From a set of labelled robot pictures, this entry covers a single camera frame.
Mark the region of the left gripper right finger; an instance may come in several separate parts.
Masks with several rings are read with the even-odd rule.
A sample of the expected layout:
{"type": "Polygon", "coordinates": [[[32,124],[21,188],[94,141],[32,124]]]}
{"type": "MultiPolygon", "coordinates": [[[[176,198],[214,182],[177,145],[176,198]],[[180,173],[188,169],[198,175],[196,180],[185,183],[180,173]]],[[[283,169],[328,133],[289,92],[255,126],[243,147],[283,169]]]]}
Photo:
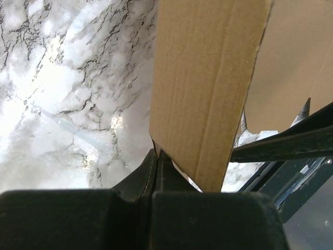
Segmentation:
{"type": "Polygon", "coordinates": [[[152,195],[151,249],[288,249],[279,214],[257,192],[201,193],[161,152],[152,195]]]}

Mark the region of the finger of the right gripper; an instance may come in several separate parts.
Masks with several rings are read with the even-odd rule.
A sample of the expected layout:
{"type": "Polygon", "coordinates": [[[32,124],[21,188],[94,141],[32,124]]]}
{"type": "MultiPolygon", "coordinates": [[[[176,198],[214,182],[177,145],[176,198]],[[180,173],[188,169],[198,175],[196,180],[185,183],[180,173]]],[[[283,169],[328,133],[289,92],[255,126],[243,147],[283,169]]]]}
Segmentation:
{"type": "Polygon", "coordinates": [[[230,161],[254,163],[332,155],[332,103],[286,131],[233,149],[230,161]]]}

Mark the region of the brown cardboard box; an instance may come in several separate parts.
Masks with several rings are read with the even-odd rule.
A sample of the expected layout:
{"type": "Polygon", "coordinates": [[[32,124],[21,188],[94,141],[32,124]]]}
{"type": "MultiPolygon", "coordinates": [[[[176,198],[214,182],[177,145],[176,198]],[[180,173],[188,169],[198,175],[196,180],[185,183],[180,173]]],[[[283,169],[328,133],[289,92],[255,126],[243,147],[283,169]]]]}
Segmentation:
{"type": "Polygon", "coordinates": [[[332,1],[160,1],[149,133],[219,192],[241,114],[287,130],[332,102],[332,1]]]}

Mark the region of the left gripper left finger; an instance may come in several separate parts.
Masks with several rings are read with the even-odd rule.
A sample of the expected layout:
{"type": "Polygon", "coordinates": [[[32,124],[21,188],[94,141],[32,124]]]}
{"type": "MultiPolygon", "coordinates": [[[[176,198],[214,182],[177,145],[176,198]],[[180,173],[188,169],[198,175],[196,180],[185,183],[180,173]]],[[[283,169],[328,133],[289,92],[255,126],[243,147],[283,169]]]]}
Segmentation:
{"type": "Polygon", "coordinates": [[[1,249],[146,249],[157,159],[110,189],[14,190],[1,195],[1,249]]]}

